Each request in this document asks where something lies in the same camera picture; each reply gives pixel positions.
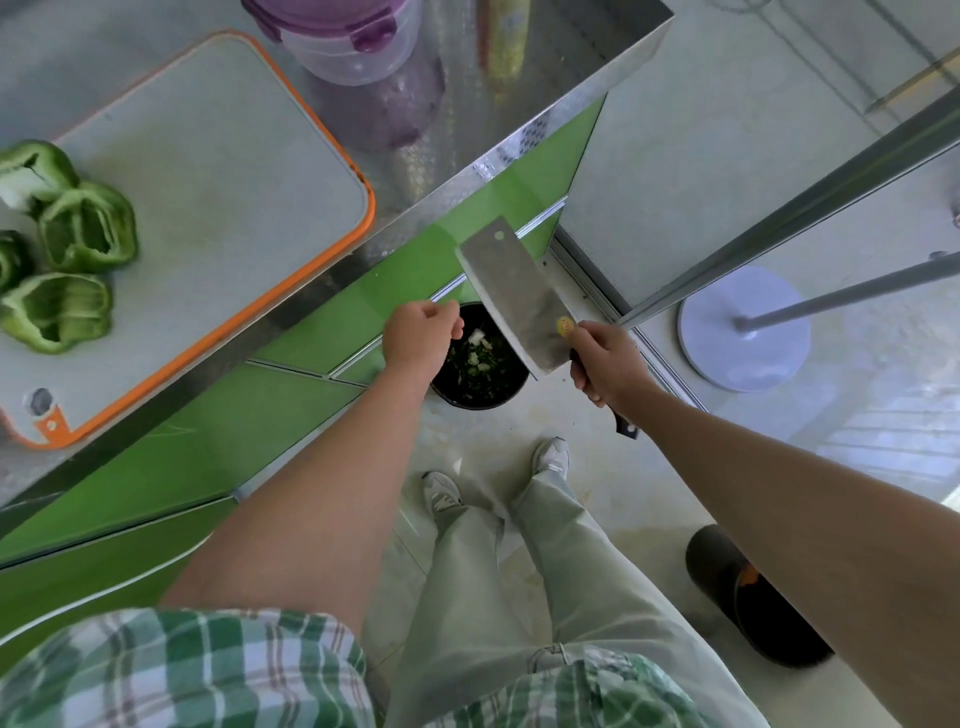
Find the yellow sticker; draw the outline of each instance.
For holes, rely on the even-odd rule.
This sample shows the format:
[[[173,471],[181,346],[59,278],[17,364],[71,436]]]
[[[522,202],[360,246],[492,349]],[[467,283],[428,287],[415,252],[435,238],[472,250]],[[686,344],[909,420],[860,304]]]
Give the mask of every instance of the yellow sticker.
[[[557,332],[561,336],[569,336],[576,327],[577,325],[573,323],[573,319],[569,316],[561,316],[557,319]]]

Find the purple lid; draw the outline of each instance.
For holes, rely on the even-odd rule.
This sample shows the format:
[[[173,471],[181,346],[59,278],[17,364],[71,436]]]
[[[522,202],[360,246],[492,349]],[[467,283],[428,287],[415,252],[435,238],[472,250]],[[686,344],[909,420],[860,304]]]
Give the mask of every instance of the purple lid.
[[[360,53],[378,51],[396,35],[396,12],[406,0],[240,0],[273,42],[280,29],[301,36],[349,36]]]

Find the cleaver handle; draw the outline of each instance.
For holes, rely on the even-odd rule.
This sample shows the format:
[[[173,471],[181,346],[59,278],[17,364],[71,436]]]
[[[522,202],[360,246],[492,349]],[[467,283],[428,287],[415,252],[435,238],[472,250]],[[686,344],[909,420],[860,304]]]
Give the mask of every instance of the cleaver handle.
[[[587,372],[587,367],[584,366],[584,362],[580,360],[580,354],[578,354],[575,349],[570,350],[570,361],[579,364],[584,370],[584,373]],[[636,425],[632,425],[627,421],[627,418],[616,412],[612,407],[610,408],[610,411],[613,413],[613,420],[616,422],[616,434],[629,437],[631,440],[635,440],[637,437],[639,437],[640,430],[636,427]]]

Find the plaid shirt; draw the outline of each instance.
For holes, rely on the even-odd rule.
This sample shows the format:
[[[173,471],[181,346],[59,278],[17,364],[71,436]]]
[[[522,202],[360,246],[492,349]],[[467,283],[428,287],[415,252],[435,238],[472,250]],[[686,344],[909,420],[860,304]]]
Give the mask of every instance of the plaid shirt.
[[[131,609],[60,631],[0,682],[0,727],[374,726],[366,660],[333,617]],[[636,655],[526,675],[435,726],[704,728],[686,694]]]

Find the white sneaker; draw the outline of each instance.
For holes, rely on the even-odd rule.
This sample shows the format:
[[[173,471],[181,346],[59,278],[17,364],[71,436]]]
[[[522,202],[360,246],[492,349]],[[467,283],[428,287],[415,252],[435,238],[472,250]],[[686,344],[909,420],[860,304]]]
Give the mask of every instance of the white sneaker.
[[[534,475],[543,471],[553,471],[566,480],[566,474],[570,472],[570,450],[566,446],[566,440],[562,437],[554,437],[537,445],[532,467]]]
[[[434,516],[447,508],[463,505],[457,484],[443,473],[427,473],[423,476],[423,496],[426,509]]]

